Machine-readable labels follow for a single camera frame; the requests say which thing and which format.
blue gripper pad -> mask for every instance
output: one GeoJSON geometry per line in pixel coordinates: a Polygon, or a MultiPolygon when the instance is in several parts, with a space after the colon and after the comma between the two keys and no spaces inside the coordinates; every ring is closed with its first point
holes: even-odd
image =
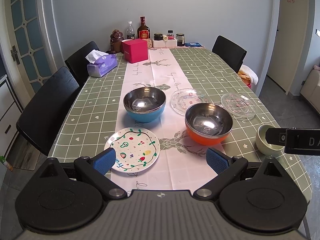
{"type": "Polygon", "coordinates": [[[108,148],[93,158],[93,168],[105,175],[116,162],[116,151],[108,148]]]}
{"type": "Polygon", "coordinates": [[[229,167],[229,162],[227,159],[221,157],[216,151],[209,148],[207,149],[206,155],[205,155],[207,164],[217,173],[220,174],[223,172],[226,168],[229,167]]]}

tissue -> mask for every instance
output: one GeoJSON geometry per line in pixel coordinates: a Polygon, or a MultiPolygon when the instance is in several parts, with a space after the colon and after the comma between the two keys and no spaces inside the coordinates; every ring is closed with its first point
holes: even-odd
{"type": "Polygon", "coordinates": [[[94,63],[98,58],[101,56],[109,55],[108,53],[99,51],[99,50],[92,50],[85,58],[90,62],[94,63]]]}
{"type": "Polygon", "coordinates": [[[89,76],[101,78],[117,65],[116,54],[107,54],[99,57],[93,64],[88,64],[87,70],[89,76]]]}

glass jar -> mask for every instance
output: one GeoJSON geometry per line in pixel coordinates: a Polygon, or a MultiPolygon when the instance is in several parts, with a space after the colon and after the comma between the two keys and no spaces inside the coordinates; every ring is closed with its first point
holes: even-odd
{"type": "Polygon", "coordinates": [[[155,41],[162,41],[162,40],[163,40],[163,35],[162,35],[162,33],[155,33],[155,34],[154,34],[154,40],[155,40],[155,41]]]}
{"type": "Polygon", "coordinates": [[[168,30],[168,40],[174,40],[174,35],[172,30],[168,30]]]}
{"type": "Polygon", "coordinates": [[[178,47],[184,46],[184,34],[183,33],[177,33],[177,45],[178,47]]]}

pink box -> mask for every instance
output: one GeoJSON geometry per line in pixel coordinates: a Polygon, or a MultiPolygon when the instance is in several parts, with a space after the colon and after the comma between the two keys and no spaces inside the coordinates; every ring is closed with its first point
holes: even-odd
{"type": "Polygon", "coordinates": [[[123,42],[124,58],[130,63],[148,59],[148,43],[141,39],[123,42]]]}

white cabinet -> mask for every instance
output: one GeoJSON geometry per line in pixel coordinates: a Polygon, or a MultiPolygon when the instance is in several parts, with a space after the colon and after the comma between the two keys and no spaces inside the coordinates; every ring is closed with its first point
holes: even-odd
{"type": "Polygon", "coordinates": [[[0,121],[0,146],[2,149],[7,149],[14,138],[17,128],[16,123],[19,119],[21,112],[16,104],[12,104],[9,110],[5,113],[0,121]]]}
{"type": "Polygon", "coordinates": [[[7,83],[5,82],[0,87],[0,118],[9,109],[13,102],[13,97],[9,91],[7,83]]]}
{"type": "Polygon", "coordinates": [[[16,123],[21,110],[4,75],[0,78],[0,155],[6,156],[18,134],[16,123]]]}

